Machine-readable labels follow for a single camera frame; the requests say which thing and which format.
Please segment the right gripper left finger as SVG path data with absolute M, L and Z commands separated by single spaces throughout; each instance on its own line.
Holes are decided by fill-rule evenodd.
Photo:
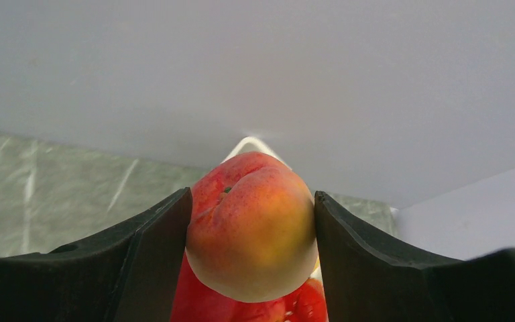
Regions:
M 0 258 L 0 321 L 168 321 L 191 207 L 179 189 L 47 254 Z

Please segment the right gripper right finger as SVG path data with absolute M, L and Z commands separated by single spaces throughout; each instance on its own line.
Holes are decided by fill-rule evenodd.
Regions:
M 330 321 L 515 321 L 515 248 L 470 260 L 434 254 L 323 191 L 314 213 Z

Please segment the orange red fake peach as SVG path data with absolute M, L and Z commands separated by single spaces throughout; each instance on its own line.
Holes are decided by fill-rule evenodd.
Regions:
M 313 273 L 314 200 L 287 165 L 263 152 L 234 156 L 191 188 L 186 259 L 215 292 L 245 303 L 286 296 Z

